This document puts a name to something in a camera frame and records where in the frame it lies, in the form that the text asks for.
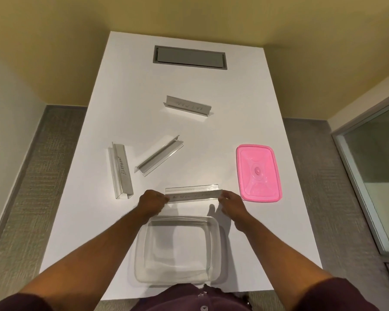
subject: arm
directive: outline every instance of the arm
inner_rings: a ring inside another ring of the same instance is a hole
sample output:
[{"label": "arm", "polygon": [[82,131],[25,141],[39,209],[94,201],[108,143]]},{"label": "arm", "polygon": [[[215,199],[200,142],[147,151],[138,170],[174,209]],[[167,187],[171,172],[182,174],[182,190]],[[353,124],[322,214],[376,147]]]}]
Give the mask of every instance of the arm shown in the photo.
[{"label": "arm", "polygon": [[55,311],[95,309],[141,226],[167,201],[163,194],[147,190],[135,209],[43,271],[20,292],[44,298]]},{"label": "arm", "polygon": [[282,304],[292,310],[315,284],[332,275],[285,244],[246,210],[238,194],[223,191],[222,211],[244,232]]}]

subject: pink plastic lid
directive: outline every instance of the pink plastic lid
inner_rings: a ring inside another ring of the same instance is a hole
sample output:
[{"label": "pink plastic lid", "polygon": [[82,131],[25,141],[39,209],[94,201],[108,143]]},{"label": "pink plastic lid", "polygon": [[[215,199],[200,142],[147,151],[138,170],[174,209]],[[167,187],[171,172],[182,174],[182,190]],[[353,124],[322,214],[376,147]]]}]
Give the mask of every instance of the pink plastic lid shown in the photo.
[{"label": "pink plastic lid", "polygon": [[274,151],[269,146],[243,144],[236,149],[241,197],[251,202],[276,202],[282,198]]}]

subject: white table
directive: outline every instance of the white table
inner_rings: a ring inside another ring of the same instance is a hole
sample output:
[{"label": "white table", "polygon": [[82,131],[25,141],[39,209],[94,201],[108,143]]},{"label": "white table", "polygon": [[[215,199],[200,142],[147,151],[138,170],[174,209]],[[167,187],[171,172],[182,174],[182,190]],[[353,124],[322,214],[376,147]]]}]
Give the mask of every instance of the white table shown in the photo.
[{"label": "white table", "polygon": [[[225,52],[228,70],[154,64],[155,45]],[[167,95],[211,105],[212,115],[167,109]],[[134,170],[177,135],[184,147],[147,177],[133,173],[134,196],[115,199],[111,142],[125,145]],[[245,143],[273,148],[283,190],[279,202],[246,202],[247,209],[321,265],[263,49],[111,32],[41,270],[108,228],[146,189],[219,184],[239,193],[235,149]],[[217,206],[216,200],[179,203],[162,214],[206,215]],[[226,292],[272,289],[243,233],[224,215],[214,216],[225,231],[227,255],[222,277],[212,285]],[[136,281],[134,250],[135,245],[103,299],[147,297],[165,289]]]}]

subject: transparent plastic box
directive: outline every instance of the transparent plastic box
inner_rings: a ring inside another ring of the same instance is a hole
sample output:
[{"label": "transparent plastic box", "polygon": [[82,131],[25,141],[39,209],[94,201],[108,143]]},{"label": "transparent plastic box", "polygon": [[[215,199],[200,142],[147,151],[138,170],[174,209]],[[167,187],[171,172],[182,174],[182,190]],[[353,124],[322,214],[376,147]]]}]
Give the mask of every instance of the transparent plastic box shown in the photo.
[{"label": "transparent plastic box", "polygon": [[210,216],[155,216],[136,243],[137,281],[155,285],[201,284],[221,273],[219,224]]}]

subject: dark purple shirt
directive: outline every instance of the dark purple shirt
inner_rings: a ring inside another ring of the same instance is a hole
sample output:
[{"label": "dark purple shirt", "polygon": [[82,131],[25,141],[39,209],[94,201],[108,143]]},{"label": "dark purple shirt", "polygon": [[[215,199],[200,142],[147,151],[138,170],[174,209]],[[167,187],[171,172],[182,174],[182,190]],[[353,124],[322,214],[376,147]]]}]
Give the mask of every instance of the dark purple shirt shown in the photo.
[{"label": "dark purple shirt", "polygon": [[[15,294],[0,301],[0,311],[52,311],[40,297]],[[132,311],[250,311],[242,299],[220,289],[192,284],[174,285],[157,296],[142,298]],[[295,311],[379,311],[343,278],[325,280],[311,288]]]}]

